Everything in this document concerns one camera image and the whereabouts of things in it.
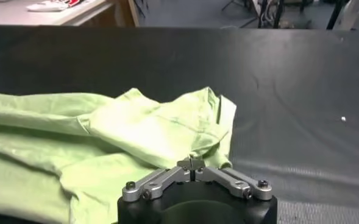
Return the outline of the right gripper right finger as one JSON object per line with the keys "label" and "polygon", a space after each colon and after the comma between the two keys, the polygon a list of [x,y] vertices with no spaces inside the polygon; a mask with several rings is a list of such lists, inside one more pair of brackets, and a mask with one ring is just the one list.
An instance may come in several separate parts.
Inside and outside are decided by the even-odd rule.
{"label": "right gripper right finger", "polygon": [[255,180],[229,167],[218,169],[206,166],[204,161],[198,159],[191,159],[191,167],[196,181],[216,182],[234,197],[261,201],[272,199],[272,187],[266,180]]}

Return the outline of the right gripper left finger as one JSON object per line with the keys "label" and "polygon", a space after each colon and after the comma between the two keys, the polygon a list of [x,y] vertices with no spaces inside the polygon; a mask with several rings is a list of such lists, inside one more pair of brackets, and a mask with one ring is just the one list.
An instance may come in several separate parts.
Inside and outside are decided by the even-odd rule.
{"label": "right gripper left finger", "polygon": [[173,183],[182,183],[191,180],[191,159],[178,161],[171,169],[157,169],[138,181],[128,181],[122,189],[124,201],[139,199],[154,200],[160,198],[165,189]]}

